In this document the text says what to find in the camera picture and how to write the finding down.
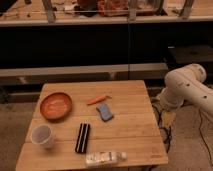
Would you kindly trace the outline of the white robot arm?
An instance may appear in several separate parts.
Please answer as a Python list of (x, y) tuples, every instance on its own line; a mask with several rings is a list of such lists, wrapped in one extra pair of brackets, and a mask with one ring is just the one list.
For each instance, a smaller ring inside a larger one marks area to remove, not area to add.
[(171, 111), (187, 100), (213, 124), (213, 89), (203, 84), (206, 76), (204, 67), (196, 63), (169, 71), (164, 77), (165, 88), (159, 94), (161, 106)]

